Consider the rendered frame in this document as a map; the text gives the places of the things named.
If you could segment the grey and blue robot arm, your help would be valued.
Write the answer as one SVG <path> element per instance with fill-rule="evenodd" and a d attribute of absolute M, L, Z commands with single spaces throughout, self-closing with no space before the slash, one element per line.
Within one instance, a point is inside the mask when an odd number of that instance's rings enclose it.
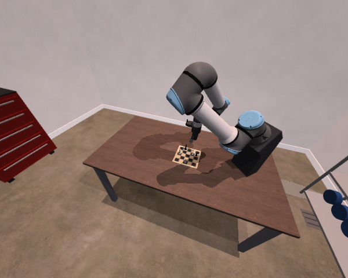
<path fill-rule="evenodd" d="M 271 137 L 271 128 L 265 124 L 260 112 L 242 113 L 235 127 L 229 126 L 220 117 L 230 101 L 223 97 L 217 79 L 217 73 L 210 64 L 192 63 L 170 88 L 166 99 L 181 115 L 192 115 L 193 121 L 208 128 L 219 138 L 219 145 L 233 155 L 241 152 L 248 143 L 259 145 L 267 142 Z M 213 104 L 212 108 L 204 102 L 203 90 Z"/>

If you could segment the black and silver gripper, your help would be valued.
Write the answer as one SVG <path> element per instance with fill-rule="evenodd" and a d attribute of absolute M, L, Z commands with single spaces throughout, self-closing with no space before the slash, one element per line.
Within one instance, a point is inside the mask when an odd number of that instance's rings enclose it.
<path fill-rule="evenodd" d="M 193 134 L 191 135 L 189 142 L 192 144 L 193 140 L 197 140 L 198 134 L 201 132 L 202 123 L 196 123 L 195 121 L 187 119 L 186 126 L 192 127 L 191 132 Z"/>

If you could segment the cream and black chessboard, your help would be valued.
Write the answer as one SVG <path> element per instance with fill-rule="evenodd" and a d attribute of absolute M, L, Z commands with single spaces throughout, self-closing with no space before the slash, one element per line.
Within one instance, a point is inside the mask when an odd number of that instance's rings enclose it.
<path fill-rule="evenodd" d="M 198 151 L 198 150 L 195 149 L 194 152 L 193 152 L 193 155 L 192 155 L 193 149 L 188 148 L 188 147 L 186 147 L 186 148 L 187 148 L 187 150 L 184 150 L 185 147 L 179 146 L 172 162 L 175 162 L 175 163 L 178 163 L 178 164 L 182 164 L 182 165 L 185 165 L 185 166 L 197 169 L 201 151 Z M 179 153 L 179 149 L 181 149 L 181 151 L 180 151 L 181 154 L 180 155 L 178 154 Z M 195 156 L 196 153 L 197 153 L 198 156 Z M 185 159 L 187 160 L 186 163 L 184 163 Z"/>

